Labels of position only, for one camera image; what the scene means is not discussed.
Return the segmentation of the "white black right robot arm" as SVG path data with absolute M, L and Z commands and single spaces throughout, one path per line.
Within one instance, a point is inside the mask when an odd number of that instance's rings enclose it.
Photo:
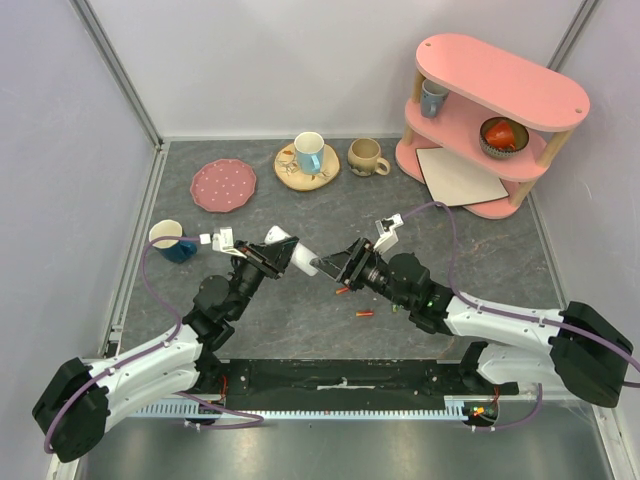
M 412 253 L 384 260 L 361 238 L 311 265 L 353 291 L 364 287 L 405 309 L 419 329 L 495 342 L 458 368 L 467 392 L 509 382 L 558 384 L 581 400 L 617 406 L 633 352 L 631 342 L 593 307 L 513 307 L 458 294 L 433 281 Z

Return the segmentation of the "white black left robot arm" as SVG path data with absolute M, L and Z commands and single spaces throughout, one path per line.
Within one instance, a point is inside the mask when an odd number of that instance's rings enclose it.
M 229 255 L 231 274 L 205 278 L 189 313 L 176 315 L 174 326 L 156 338 L 111 358 L 61 365 L 32 410 L 46 453 L 74 461 L 137 410 L 167 395 L 215 389 L 221 368 L 216 351 L 233 335 L 233 322 L 263 280 L 281 278 L 299 245 L 290 235 L 269 243 L 239 241 L 229 228 L 194 240 Z

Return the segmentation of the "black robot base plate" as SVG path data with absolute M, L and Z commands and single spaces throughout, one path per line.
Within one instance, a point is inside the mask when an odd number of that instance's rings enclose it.
M 436 360 L 233 359 L 189 392 L 226 393 L 234 410 L 440 410 L 446 396 L 515 396 L 515 382 L 494 385 L 468 362 Z

